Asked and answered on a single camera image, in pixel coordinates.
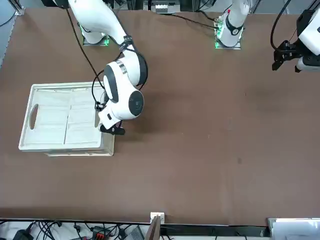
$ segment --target black cable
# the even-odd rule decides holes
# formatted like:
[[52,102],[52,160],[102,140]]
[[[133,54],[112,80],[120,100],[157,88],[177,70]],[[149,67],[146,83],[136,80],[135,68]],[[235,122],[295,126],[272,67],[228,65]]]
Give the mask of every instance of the black cable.
[[86,59],[87,62],[89,63],[90,67],[92,68],[92,71],[94,72],[95,76],[97,77],[97,79],[98,79],[98,81],[99,81],[99,83],[100,83],[100,86],[101,86],[103,89],[105,89],[105,87],[101,84],[100,79],[98,78],[98,75],[97,75],[97,72],[96,72],[94,66],[93,66],[92,63],[90,62],[88,56],[86,55],[84,49],[83,49],[82,46],[81,46],[81,43],[80,43],[79,38],[78,38],[78,36],[77,36],[76,30],[75,30],[75,26],[74,26],[74,24],[73,24],[73,22],[72,22],[72,19],[71,19],[71,16],[70,16],[70,13],[69,13],[68,9],[66,9],[66,13],[68,14],[68,17],[69,17],[69,20],[70,20],[70,24],[71,24],[71,27],[72,27],[72,30],[73,30],[73,33],[74,33],[74,36],[75,36],[76,41],[77,41],[77,43],[78,43],[78,45],[79,45],[79,47],[80,47],[80,49],[81,49],[81,52],[83,53],[85,59]]
[[229,8],[231,8],[232,4],[230,6],[228,6],[224,11],[223,13],[225,13]]
[[27,233],[30,233],[31,232],[31,228],[32,228],[32,226],[34,225],[36,223],[36,221],[33,221],[33,222],[31,222],[30,224],[29,224],[29,226],[26,228],[26,232]]
[[236,231],[235,234],[236,234],[237,236],[239,236],[239,237],[244,237],[245,240],[248,240],[246,235],[242,235],[242,234],[240,234],[238,231]]
[[[74,24],[73,24],[73,22],[72,22],[72,19],[71,19],[71,16],[70,16],[70,13],[69,13],[68,9],[66,9],[66,13],[68,14],[68,17],[69,17],[69,20],[70,20],[70,23],[71,23],[71,27],[72,27],[72,30],[73,30],[75,39],[76,39],[76,41],[77,41],[77,43],[78,43],[78,45],[79,45],[79,47],[80,47],[80,49],[81,49],[81,52],[83,53],[85,59],[86,59],[87,62],[89,63],[90,67],[92,68],[92,71],[94,72],[95,77],[98,79],[100,86],[102,87],[102,89],[105,89],[105,87],[102,85],[102,83],[101,83],[101,81],[100,81],[100,79],[99,79],[99,77],[98,77],[98,74],[97,74],[94,66],[93,66],[92,63],[90,62],[88,56],[86,55],[84,49],[83,49],[82,46],[81,46],[81,43],[80,43],[79,38],[78,38],[78,36],[77,36],[76,30],[75,30],[75,26],[74,26]],[[92,88],[91,88],[91,93],[92,93],[92,97],[93,97],[95,103],[98,103],[98,101],[97,101],[97,99],[96,99],[96,97],[95,97],[95,95],[94,95],[94,87],[93,87],[94,84],[95,84],[95,83],[93,82],[93,83],[92,83]]]
[[285,9],[287,8],[287,6],[289,5],[289,3],[291,2],[291,0],[287,0],[285,5],[283,6],[283,8],[281,9],[281,11],[279,12],[278,16],[276,17],[274,23],[273,23],[273,26],[272,26],[272,30],[271,30],[271,34],[270,34],[270,44],[272,46],[272,48],[277,51],[278,53],[283,53],[283,52],[286,52],[286,53],[289,53],[290,50],[286,50],[286,51],[283,51],[283,50],[280,50],[279,48],[277,48],[274,44],[274,33],[275,33],[275,29],[276,29],[276,25],[281,17],[281,15],[284,13]]
[[[146,73],[145,73],[145,75],[146,75],[146,76],[145,76],[145,79],[148,79],[149,68],[148,68],[148,64],[147,64],[147,61],[146,61],[145,56],[144,56],[141,52],[139,52],[139,51],[137,51],[137,50],[133,50],[133,49],[130,49],[130,48],[127,48],[127,47],[124,47],[123,49],[124,49],[124,50],[127,50],[127,51],[129,51],[129,52],[136,53],[136,54],[140,55],[140,57],[142,57],[142,59],[143,59],[143,61],[144,61],[144,63],[145,63],[145,71],[146,71]],[[143,88],[144,85],[145,85],[145,83],[143,83],[143,84],[140,86],[139,91]]]
[[50,225],[46,222],[45,225],[47,226],[47,229],[43,235],[43,240],[46,240],[47,237],[49,237],[50,239],[52,240],[55,240],[52,232],[51,232],[51,228],[53,227],[54,224],[56,224],[57,222],[56,221],[53,221]]
[[201,7],[199,7],[196,12],[198,12],[200,9],[202,9],[210,0],[207,0]]
[[43,223],[43,222],[38,222],[38,227],[39,227],[39,229],[40,229],[40,231],[39,231],[39,233],[38,233],[38,235],[36,236],[36,239],[35,240],[38,240],[38,238],[39,238],[39,236],[40,236],[40,234],[41,233],[43,233],[43,238],[45,238],[45,237],[49,237],[51,240],[54,240],[54,237],[53,236],[51,236],[51,235],[48,235],[47,234],[47,228],[46,227],[48,227],[48,223],[46,222],[46,223]]
[[289,39],[289,42],[291,41],[291,39],[294,37],[295,33],[297,32],[297,29],[295,29],[295,31],[293,32],[292,36]]
[[2,23],[2,24],[0,25],[0,28],[1,28],[2,26],[6,25],[8,22],[10,22],[10,20],[13,19],[15,15],[16,15],[16,13],[14,12],[13,15],[12,15],[7,21],[5,21],[4,23]]
[[210,26],[210,25],[207,25],[207,24],[198,22],[198,21],[191,20],[191,19],[186,18],[186,17],[184,17],[184,16],[179,16],[179,15],[170,15],[170,16],[177,17],[177,18],[180,18],[180,19],[184,19],[184,20],[190,21],[190,22],[192,22],[192,23],[199,24],[199,25],[201,25],[201,26],[203,26],[203,27],[207,27],[207,28],[211,28],[211,29],[216,29],[216,30],[219,29],[219,28],[216,27],[216,26]]
[[207,19],[211,20],[211,21],[215,21],[216,18],[212,18],[212,17],[209,17],[204,11],[202,10],[198,10],[197,11],[198,13],[202,13]]
[[309,6],[308,10],[310,10],[312,8],[312,6],[317,2],[318,0],[313,0],[313,2],[311,3],[311,5]]
[[[129,224],[128,226],[126,226],[124,229],[121,229],[121,230],[123,230],[125,232],[131,226],[132,226],[132,224]],[[121,237],[121,235],[120,235],[120,226],[119,226],[118,236],[116,236],[116,238],[114,240],[117,240],[117,239],[123,240],[123,239],[125,239],[125,238],[120,238],[120,237]]]
[[314,10],[316,10],[319,5],[320,5],[320,2],[318,2],[318,4],[314,7]]
[[91,232],[94,231],[94,228],[93,228],[93,227],[89,227],[87,223],[84,223],[84,224],[86,225],[86,227],[87,227]]
[[42,227],[39,226],[40,230],[43,233],[43,238],[42,239],[46,239],[47,237],[49,237],[51,240],[53,240],[53,238],[51,237],[51,235],[48,235],[47,230],[48,230],[48,223],[47,222],[40,222],[42,224]]

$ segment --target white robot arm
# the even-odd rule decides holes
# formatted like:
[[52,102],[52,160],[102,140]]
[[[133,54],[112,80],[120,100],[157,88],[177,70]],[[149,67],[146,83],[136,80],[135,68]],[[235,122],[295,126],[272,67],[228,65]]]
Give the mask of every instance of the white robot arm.
[[298,39],[294,43],[283,41],[279,47],[273,43],[275,26],[291,0],[287,0],[279,16],[274,22],[270,42],[274,48],[274,63],[272,70],[276,71],[285,61],[299,59],[295,66],[295,72],[320,71],[320,1],[314,0],[311,6],[304,10],[296,21],[296,32]]
[[248,0],[232,0],[228,11],[223,13],[221,33],[217,36],[226,47],[234,47],[240,40],[249,13]]
[[148,65],[137,51],[132,37],[124,30],[114,12],[103,0],[53,0],[60,8],[68,8],[79,22],[82,35],[91,43],[98,43],[108,35],[120,47],[124,57],[107,64],[103,73],[106,103],[98,113],[99,130],[104,133],[125,133],[117,126],[122,120],[134,119],[144,108],[144,97],[135,86],[143,86],[148,77]]

